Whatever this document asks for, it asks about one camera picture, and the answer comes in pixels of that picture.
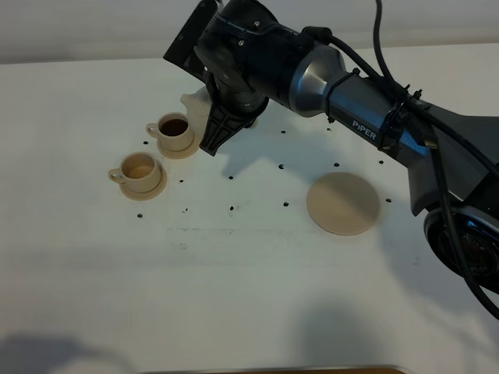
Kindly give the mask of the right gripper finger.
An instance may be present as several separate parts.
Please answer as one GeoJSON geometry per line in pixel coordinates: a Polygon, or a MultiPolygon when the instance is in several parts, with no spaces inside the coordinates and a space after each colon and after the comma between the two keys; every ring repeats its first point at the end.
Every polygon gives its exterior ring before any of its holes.
{"type": "Polygon", "coordinates": [[[234,135],[253,124],[251,114],[234,114],[217,102],[211,105],[200,149],[212,157],[234,135]]]}

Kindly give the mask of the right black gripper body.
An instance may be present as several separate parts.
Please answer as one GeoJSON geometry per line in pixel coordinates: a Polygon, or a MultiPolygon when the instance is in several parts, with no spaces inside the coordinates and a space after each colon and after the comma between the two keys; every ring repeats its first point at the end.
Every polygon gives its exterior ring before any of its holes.
{"type": "Polygon", "coordinates": [[[275,101],[291,108],[293,76],[308,52],[308,36],[280,24],[261,2],[202,1],[193,52],[207,68],[210,116],[256,118],[275,101]]]}

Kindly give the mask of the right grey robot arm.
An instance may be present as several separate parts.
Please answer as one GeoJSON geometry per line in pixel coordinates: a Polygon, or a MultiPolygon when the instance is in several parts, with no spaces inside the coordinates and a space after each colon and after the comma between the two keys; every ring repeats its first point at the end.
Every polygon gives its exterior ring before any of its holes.
{"type": "Polygon", "coordinates": [[[437,257],[475,295],[498,290],[498,120],[423,101],[324,27],[294,31],[257,1],[202,1],[191,52],[211,97],[208,154],[251,126],[269,101],[324,114],[404,165],[413,213],[437,257]]]}

